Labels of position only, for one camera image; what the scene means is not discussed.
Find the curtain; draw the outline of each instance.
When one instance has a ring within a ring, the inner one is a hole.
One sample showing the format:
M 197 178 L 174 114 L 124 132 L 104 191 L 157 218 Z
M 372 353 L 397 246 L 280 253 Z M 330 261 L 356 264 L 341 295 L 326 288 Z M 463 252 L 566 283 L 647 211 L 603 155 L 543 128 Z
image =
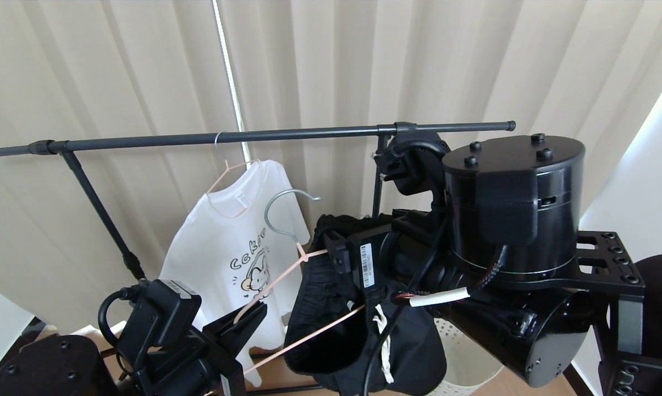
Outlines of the curtain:
M 218 3 L 246 130 L 516 120 L 454 133 L 587 146 L 582 211 L 662 90 L 662 2 L 395 0 Z M 0 2 L 0 146 L 235 131 L 211 2 Z M 282 163 L 313 226 L 371 212 L 374 138 L 251 142 Z M 240 145 L 221 145 L 231 162 Z M 213 145 L 79 152 L 146 274 L 223 172 Z M 231 175 L 229 182 L 239 173 Z M 430 196 L 383 189 L 382 208 Z M 0 293 L 72 331 L 134 283 L 59 156 L 0 158 Z M 125 304 L 110 319 L 125 318 Z

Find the white laundry basket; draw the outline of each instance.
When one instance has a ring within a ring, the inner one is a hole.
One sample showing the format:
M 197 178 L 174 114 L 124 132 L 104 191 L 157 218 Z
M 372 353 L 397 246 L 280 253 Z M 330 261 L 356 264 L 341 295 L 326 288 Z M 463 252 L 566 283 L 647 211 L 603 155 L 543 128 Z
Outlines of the white laundry basket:
M 432 396 L 464 396 L 492 380 L 504 367 L 449 321 L 434 319 L 446 353 L 446 376 Z

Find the white t-shirt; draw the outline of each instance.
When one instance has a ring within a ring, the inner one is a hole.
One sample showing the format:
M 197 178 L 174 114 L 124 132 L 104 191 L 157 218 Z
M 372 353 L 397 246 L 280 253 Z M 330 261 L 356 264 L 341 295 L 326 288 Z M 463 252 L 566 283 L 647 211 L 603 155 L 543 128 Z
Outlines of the white t-shirt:
M 247 304 L 258 291 L 299 258 L 294 241 L 268 230 L 263 214 L 273 195 L 291 188 L 285 168 L 275 161 L 251 165 L 225 190 L 203 195 L 175 235 L 160 278 L 182 281 L 201 296 L 195 327 L 215 321 Z M 275 200 L 270 223 L 306 243 L 309 232 L 294 193 Z M 294 306 L 301 272 L 293 271 L 262 299 L 268 313 L 238 356 L 252 366 L 248 349 L 275 349 L 285 340 L 281 317 Z M 257 373 L 246 376 L 255 386 Z

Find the hanger hook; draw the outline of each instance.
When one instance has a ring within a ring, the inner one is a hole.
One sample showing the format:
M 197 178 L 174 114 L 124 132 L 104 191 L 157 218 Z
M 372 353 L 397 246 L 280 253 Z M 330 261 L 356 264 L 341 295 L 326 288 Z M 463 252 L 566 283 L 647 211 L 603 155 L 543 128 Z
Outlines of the hanger hook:
M 313 195 L 311 195 L 311 194 L 309 194 L 308 192 L 303 191 L 303 190 L 298 190 L 298 189 L 296 189 L 296 188 L 290 188 L 289 190 L 284 190 L 284 191 L 280 191 L 279 193 L 276 193 L 272 198 L 270 198 L 270 201 L 268 202 L 268 206 L 265 206 L 265 224 L 268 225 L 268 228 L 270 228 L 272 231 L 274 231 L 274 232 L 276 232 L 276 233 L 278 233 L 278 234 L 282 234 L 282 235 L 289 236 L 289 237 L 292 238 L 296 243 L 298 243 L 299 245 L 301 245 L 301 243 L 299 243 L 299 240 L 296 238 L 296 236 L 295 236 L 293 233 L 291 233 L 291 232 L 289 232 L 289 231 L 285 231 L 285 230 L 280 230 L 280 229 L 278 229 L 278 228 L 273 227 L 273 225 L 270 224 L 270 218 L 268 218 L 268 212 L 270 211 L 270 206 L 273 205 L 273 202 L 274 202 L 277 198 L 280 198 L 281 196 L 283 196 L 283 195 L 285 195 L 285 194 L 288 194 L 288 193 L 298 193 L 298 194 L 301 194 L 301 195 L 303 195 L 303 196 L 306 196 L 307 198 L 309 198 L 309 200 L 312 200 L 312 201 L 318 201 L 318 200 L 321 200 L 321 197 L 320 197 L 320 196 L 313 196 Z
M 224 155 L 224 153 L 223 153 L 221 150 L 218 149 L 218 137 L 219 137 L 219 135 L 221 135 L 222 133 L 223 133 L 223 131 L 221 131 L 220 133 L 217 133 L 217 134 L 216 134 L 216 137 L 213 138 L 213 148 L 216 149 L 216 152 L 218 152 L 218 155 L 223 156 L 223 161 L 225 161 L 226 163 L 228 163 L 228 158 L 226 158 L 226 155 Z

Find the pink clothes hanger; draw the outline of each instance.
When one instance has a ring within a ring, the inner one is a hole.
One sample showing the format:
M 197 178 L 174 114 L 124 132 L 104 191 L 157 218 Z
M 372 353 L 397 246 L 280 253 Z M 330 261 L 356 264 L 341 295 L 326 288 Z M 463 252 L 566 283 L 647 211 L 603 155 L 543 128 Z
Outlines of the pink clothes hanger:
M 272 231 L 274 231 L 278 234 L 286 235 L 286 236 L 289 236 L 290 238 L 292 238 L 294 240 L 294 243 L 296 244 L 297 250 L 299 251 L 300 257 L 297 261 L 294 261 L 293 265 L 289 266 L 289 268 L 287 268 L 282 274 L 280 274 L 280 276 L 276 277 L 275 280 L 271 281 L 269 285 L 267 285 L 263 290 L 260 291 L 260 293 L 255 295 L 253 297 L 253 299 L 248 304 L 246 304 L 246 306 L 244 306 L 240 310 L 240 312 L 238 312 L 238 315 L 236 315 L 236 317 L 233 319 L 233 324 L 234 325 L 236 323 L 238 323 L 238 320 L 240 320 L 241 317 L 243 317 L 243 314 L 245 314 L 245 312 L 248 311 L 251 308 L 251 306 L 253 306 L 253 304 L 255 304 L 264 295 L 267 295 L 268 291 L 270 289 L 272 289 L 281 279 L 285 278 L 285 276 L 287 276 L 290 272 L 292 272 L 294 270 L 294 268 L 298 267 L 303 262 L 309 261 L 309 258 L 311 258 L 311 257 L 318 256 L 318 255 L 324 254 L 324 253 L 328 253 L 328 251 L 326 249 L 312 251 L 311 253 L 305 253 L 304 249 L 301 247 L 301 243 L 299 243 L 299 240 L 296 238 L 294 233 L 291 233 L 291 232 L 285 231 L 285 230 L 280 230 L 278 228 L 275 228 L 272 224 L 270 224 L 270 218 L 268 218 L 268 212 L 270 211 L 270 206 L 273 204 L 273 202 L 277 198 L 279 198 L 279 197 L 281 197 L 285 194 L 288 194 L 288 193 L 299 193 L 299 194 L 302 194 L 302 195 L 306 196 L 307 198 L 309 198 L 312 201 L 318 201 L 321 198 L 318 197 L 318 196 L 313 196 L 313 195 L 307 193 L 306 191 L 292 188 L 292 189 L 289 189 L 289 190 L 285 190 L 285 191 L 281 191 L 279 193 L 276 193 L 270 199 L 270 201 L 268 202 L 268 206 L 266 206 L 266 208 L 265 208 L 265 223 L 268 225 L 268 228 L 270 228 Z M 350 318 L 351 316 L 355 315 L 356 313 L 359 313 L 364 307 L 365 307 L 364 305 L 361 305 L 361 306 L 355 308 L 354 310 L 350 311 L 349 313 L 346 313 L 341 318 L 338 318 L 335 321 L 333 321 L 333 322 L 329 323 L 328 325 L 324 326 L 323 328 L 320 328 L 319 330 L 316 330 L 315 332 L 311 333 L 310 335 L 307 335 L 306 337 L 301 338 L 301 340 L 295 341 L 294 343 L 289 344 L 285 348 L 282 348 L 281 350 L 276 351 L 276 353 L 272 354 L 271 356 L 268 356 L 267 358 L 259 361 L 258 363 L 255 363 L 250 368 L 247 368 L 245 371 L 243 371 L 243 374 L 250 373 L 251 371 L 257 369 L 260 366 L 262 366 L 263 364 L 266 364 L 269 361 L 277 358 L 278 356 L 281 356 L 283 353 L 286 353 L 286 351 L 289 351 L 289 349 L 295 348 L 295 347 L 299 346 L 300 344 L 303 344 L 306 341 L 309 341 L 312 338 L 318 336 L 319 334 L 323 333 L 324 331 L 326 331 L 330 328 L 333 328 L 333 326 L 338 325 L 338 323 L 341 323 L 342 321 L 345 321 L 347 318 Z
M 226 155 L 224 155 L 224 153 L 222 153 L 221 150 L 218 149 L 218 136 L 221 135 L 222 133 L 223 133 L 223 131 L 216 134 L 216 137 L 213 139 L 213 148 L 215 148 L 216 151 L 218 151 L 218 154 L 223 157 L 223 163 L 226 164 L 226 170 L 224 170 L 223 173 L 221 173 L 221 176 L 219 176 L 218 179 L 216 179 L 216 181 L 213 182 L 213 185 L 211 185 L 211 187 L 208 190 L 206 190 L 205 194 L 211 193 L 213 188 L 215 188 L 216 185 L 218 185 L 218 182 L 220 182 L 223 179 L 223 176 L 226 176 L 226 173 L 229 173 L 230 171 L 232 171 L 235 168 L 240 168 L 241 166 L 245 166 L 248 163 L 260 162 L 260 160 L 258 160 L 256 158 L 256 159 L 253 159 L 253 160 L 250 160 L 250 161 L 246 161 L 244 163 L 239 163 L 238 165 L 229 166 L 228 165 L 228 159 L 226 158 Z

